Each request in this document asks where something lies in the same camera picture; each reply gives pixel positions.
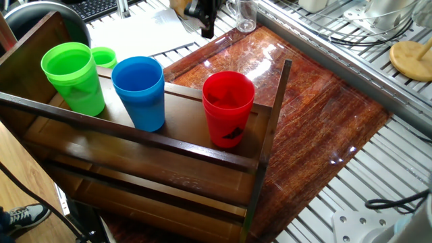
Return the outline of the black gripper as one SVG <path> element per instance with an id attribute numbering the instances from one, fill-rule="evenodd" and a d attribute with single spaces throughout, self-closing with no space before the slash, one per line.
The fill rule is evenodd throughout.
<path id="1" fill-rule="evenodd" d="M 193 0 L 189 2 L 185 9 L 184 15 L 193 18 L 204 18 L 201 29 L 201 36 L 212 39 L 214 37 L 214 17 L 220 9 L 221 0 Z"/>

